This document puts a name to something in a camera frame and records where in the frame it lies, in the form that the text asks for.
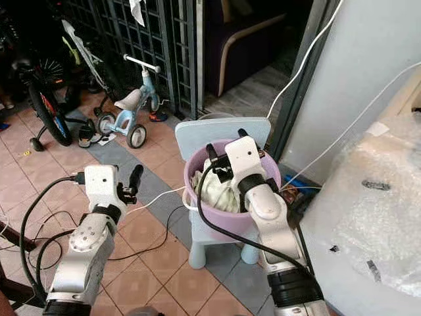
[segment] bicycle wheel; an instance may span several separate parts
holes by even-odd
[[[29,94],[38,117],[52,137],[63,146],[72,143],[72,135],[68,130],[64,116],[58,112],[57,101],[47,89],[38,88],[33,82],[29,85]]]

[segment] bike handlebar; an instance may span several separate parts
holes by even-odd
[[[125,61],[133,61],[134,63],[137,63],[137,64],[141,65],[142,68],[143,67],[150,68],[150,69],[154,70],[157,74],[161,72],[160,66],[154,66],[154,65],[145,63],[144,61],[140,61],[139,59],[133,58],[133,57],[127,55],[127,54],[123,55],[123,59]]]

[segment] chair leg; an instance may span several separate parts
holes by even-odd
[[[259,260],[259,249],[250,245],[244,245],[241,251],[241,258],[246,264],[254,265]]]
[[[189,264],[193,269],[201,269],[206,265],[205,246],[199,242],[192,242],[189,254]]]

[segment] wall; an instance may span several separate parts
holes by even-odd
[[[345,0],[330,30],[281,163],[301,170],[326,149],[405,67],[421,61],[421,1]],[[304,175],[323,183],[346,140],[360,134],[410,74]]]

